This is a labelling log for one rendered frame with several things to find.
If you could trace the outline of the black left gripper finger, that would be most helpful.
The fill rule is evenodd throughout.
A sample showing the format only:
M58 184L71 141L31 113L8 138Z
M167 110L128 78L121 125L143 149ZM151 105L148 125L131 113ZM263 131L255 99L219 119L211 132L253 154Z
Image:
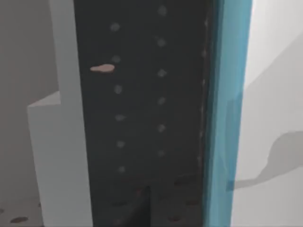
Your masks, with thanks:
M136 191L128 214L113 221L113 227L151 227L151 189L149 186Z

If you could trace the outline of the dark pierced cabinet panel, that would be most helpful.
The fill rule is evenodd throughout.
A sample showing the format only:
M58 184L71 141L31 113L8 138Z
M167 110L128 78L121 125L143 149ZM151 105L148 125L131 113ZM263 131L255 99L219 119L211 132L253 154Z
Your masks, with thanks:
M151 189L151 227L202 227L214 0L73 0L93 227Z

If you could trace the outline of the grey pierced drawer inside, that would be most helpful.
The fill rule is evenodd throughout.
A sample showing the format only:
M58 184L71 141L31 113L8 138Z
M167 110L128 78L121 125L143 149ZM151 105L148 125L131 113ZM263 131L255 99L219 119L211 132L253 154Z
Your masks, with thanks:
M0 202L0 227L44 227L40 199Z

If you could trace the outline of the light blue rack panel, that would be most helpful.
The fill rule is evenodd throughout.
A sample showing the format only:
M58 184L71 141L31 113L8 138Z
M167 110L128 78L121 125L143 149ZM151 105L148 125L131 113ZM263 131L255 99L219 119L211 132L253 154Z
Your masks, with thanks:
M215 0L203 227L231 227L252 0Z

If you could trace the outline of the pale grey cabinet wall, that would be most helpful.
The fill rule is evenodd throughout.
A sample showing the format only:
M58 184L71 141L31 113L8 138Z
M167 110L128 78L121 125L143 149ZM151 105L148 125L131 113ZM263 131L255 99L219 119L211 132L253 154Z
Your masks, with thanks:
M28 111L45 227L93 227L73 0L49 0L59 90Z

